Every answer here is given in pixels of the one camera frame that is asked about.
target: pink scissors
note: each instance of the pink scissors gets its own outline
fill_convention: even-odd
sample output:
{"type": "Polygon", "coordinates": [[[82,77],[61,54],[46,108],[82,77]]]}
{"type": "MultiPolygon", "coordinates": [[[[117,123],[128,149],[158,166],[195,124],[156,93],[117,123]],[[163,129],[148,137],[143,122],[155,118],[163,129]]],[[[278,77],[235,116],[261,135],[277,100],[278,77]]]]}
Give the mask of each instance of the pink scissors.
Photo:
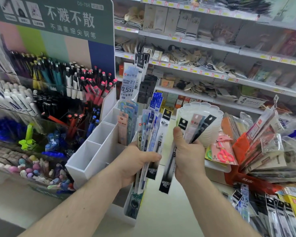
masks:
{"type": "Polygon", "coordinates": [[[223,163],[234,162],[234,156],[230,154],[225,147],[222,146],[220,142],[217,142],[220,148],[220,151],[217,153],[217,158],[223,163]]]}

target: forearm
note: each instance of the forearm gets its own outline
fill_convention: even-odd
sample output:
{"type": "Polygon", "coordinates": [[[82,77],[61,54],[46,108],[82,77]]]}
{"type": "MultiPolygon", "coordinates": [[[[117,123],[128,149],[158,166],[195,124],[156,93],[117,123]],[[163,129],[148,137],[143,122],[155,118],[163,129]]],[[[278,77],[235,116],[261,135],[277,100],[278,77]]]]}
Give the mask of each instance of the forearm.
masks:
{"type": "Polygon", "coordinates": [[[120,179],[107,167],[20,237],[92,236],[120,188],[120,179]]]}
{"type": "Polygon", "coordinates": [[[185,178],[182,186],[205,237],[260,237],[205,175],[185,178]]]}

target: green display sign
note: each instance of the green display sign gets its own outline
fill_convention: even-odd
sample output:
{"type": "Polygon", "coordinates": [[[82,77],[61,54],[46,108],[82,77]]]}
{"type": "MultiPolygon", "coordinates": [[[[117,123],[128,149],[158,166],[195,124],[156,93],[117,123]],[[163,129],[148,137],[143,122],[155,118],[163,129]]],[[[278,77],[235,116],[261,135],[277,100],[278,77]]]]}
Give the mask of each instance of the green display sign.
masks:
{"type": "Polygon", "coordinates": [[[114,44],[111,0],[0,0],[0,21],[114,44]]]}

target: red scissors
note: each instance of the red scissors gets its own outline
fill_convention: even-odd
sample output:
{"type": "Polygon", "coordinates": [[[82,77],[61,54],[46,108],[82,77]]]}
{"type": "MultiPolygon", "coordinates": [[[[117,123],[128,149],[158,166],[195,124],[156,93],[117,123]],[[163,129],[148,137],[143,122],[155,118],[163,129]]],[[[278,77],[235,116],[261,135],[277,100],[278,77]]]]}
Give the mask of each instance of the red scissors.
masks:
{"type": "Polygon", "coordinates": [[[225,147],[222,146],[220,142],[217,142],[220,148],[220,151],[217,153],[217,158],[222,162],[222,163],[231,163],[234,162],[234,156],[230,154],[225,147]]]}

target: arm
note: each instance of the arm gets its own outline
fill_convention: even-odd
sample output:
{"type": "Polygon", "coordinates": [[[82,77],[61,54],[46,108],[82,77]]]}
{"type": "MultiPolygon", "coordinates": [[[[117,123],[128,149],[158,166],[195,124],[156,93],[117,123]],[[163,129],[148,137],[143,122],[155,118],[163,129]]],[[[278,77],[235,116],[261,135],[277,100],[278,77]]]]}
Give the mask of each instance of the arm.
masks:
{"type": "Polygon", "coordinates": [[[206,177],[201,143],[187,144],[179,127],[173,135],[177,146],[175,177],[186,192],[204,236],[260,237],[206,177]]]}
{"type": "Polygon", "coordinates": [[[118,191],[133,182],[145,162],[160,159],[159,154],[141,152],[136,144],[130,144],[108,167],[19,237],[92,236],[118,191]]]}

